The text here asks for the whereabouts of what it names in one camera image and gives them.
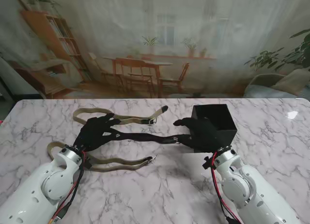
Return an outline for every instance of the black glove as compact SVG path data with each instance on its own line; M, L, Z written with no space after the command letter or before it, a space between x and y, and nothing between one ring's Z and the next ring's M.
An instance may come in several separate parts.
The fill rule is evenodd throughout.
M84 151L92 151L115 139L117 132L114 132L110 127L119 124L121 121L119 119L110 120L113 116L113 113L108 113L105 116L88 119L81 128L74 145L77 147L83 145ZM110 135L103 136L105 132L110 133Z
M217 134L217 129L208 118L197 120L186 117L173 123L175 126L186 126L191 135L178 135L178 142L195 150L207 153L214 153L224 147Z

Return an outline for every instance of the black box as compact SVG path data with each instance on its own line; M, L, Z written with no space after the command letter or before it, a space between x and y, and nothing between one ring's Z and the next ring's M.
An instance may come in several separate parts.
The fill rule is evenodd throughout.
M237 128L226 104L194 105L192 117L195 119L208 118L217 129L224 146L229 146L237 133Z

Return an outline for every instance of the bookshelf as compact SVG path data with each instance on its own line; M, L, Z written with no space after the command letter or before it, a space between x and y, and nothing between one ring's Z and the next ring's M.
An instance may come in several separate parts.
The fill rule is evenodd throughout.
M32 11L21 11L21 14L57 58L71 61L84 81L92 80L91 73L65 19Z

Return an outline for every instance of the beige strap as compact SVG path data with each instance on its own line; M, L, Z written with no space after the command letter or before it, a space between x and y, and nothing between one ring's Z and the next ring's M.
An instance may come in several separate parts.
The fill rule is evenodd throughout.
M54 157L52 155L52 149L55 147L60 147L60 148L65 148L66 145L61 142L51 142L50 144L47 145L47 152L49 157L53 160ZM95 172L111 172L111 171L116 171L116 170L137 170L147 164L149 164L151 161L154 160L152 157L146 157L142 158L140 160L124 160L121 158L110 158L110 159L98 159L89 153L86 153L87 157L90 158L90 163L93 165L90 169L85 168L85 170L89 171L95 171ZM108 163L120 163L122 165L117 165L113 167L100 167L100 166L94 166L95 164L108 164Z
M152 120L155 120L157 117L159 117L162 113L164 113L166 110L168 109L167 106L164 106L162 108L160 108L159 110L157 110L153 115L149 116L149 117L140 117L140 116L122 116L122 115L117 115L114 114L114 119L119 119L121 120L121 122L119 123L119 125L126 125L126 124L130 124L130 123L137 123L137 124L152 124ZM99 112L99 113L112 113L110 110L108 109L102 109L102 108L80 108L74 111L73 113L73 120L77 121L79 123L81 123L82 125L86 124L86 121L79 118L78 115L81 113L95 113L95 112Z

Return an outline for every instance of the printed backdrop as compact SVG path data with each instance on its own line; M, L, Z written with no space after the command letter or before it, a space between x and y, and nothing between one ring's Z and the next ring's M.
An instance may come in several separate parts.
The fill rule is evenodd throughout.
M0 76L43 98L310 99L309 1L0 0Z

